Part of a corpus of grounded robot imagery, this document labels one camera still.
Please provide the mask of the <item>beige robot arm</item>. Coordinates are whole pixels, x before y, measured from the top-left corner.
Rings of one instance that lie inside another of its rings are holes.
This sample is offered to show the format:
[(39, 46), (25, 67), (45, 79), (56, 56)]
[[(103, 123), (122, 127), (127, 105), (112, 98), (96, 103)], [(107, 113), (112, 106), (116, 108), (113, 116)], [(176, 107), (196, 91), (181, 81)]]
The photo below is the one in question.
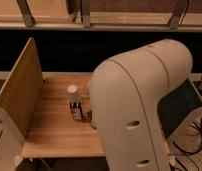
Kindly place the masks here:
[(157, 107), (192, 66), (184, 44), (164, 39), (115, 55), (95, 69), (90, 103), (110, 171), (170, 171)]

